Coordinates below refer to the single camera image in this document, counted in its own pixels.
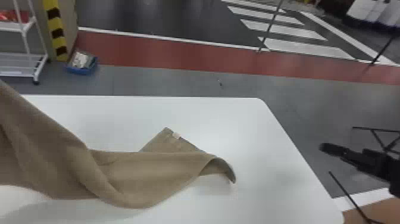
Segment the hazard stripe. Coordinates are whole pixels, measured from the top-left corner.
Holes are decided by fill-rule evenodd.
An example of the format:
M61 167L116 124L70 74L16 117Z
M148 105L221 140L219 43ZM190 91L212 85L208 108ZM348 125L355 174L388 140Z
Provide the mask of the hazard stripe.
M68 60L67 40L65 39L63 21L61 20L58 0L43 0L43 7L47 13L48 27L53 49L58 61Z

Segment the metal shelf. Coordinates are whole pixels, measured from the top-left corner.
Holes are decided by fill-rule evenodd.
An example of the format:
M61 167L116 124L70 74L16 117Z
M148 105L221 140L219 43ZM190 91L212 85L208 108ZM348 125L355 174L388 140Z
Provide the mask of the metal shelf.
M31 17L29 19L29 22L21 23L22 25L21 29L20 23L0 21L0 31L27 33L35 22L36 22L36 17Z
M38 79L48 56L0 53L0 76L20 76Z
M0 52L0 76L32 77L35 85L39 84L39 75L47 62L48 54L40 27L36 22L36 14L31 0L27 0L32 17L28 23L22 23L20 7L17 0L12 0L17 14L18 23L0 22L0 32L21 33L25 46L25 54ZM37 32L42 43L43 55L31 54L27 41L27 32L36 24Z

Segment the red object on shelf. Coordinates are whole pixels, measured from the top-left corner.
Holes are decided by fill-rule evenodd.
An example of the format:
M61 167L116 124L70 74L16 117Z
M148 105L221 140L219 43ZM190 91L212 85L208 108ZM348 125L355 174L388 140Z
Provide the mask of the red object on shelf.
M23 23L29 22L29 12L20 11L21 21ZM18 23L18 17L15 10L0 10L0 21L16 22Z

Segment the white table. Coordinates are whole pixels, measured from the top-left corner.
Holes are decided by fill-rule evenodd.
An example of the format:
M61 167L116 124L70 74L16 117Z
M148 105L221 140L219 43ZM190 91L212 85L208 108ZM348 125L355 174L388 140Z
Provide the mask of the white table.
M0 186L0 223L343 223L333 200L260 99L25 97L95 149L137 151L169 127L228 161L237 183L219 175L200 177L147 210L99 200L49 200L37 192Z

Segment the towel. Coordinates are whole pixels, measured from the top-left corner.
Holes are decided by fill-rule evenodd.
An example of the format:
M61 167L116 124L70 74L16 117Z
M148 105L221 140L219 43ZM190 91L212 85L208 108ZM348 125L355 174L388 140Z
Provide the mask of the towel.
M215 173L236 181L223 159L168 128L138 152L89 149L0 80L0 185L22 186L54 199L99 198L142 209L198 176Z

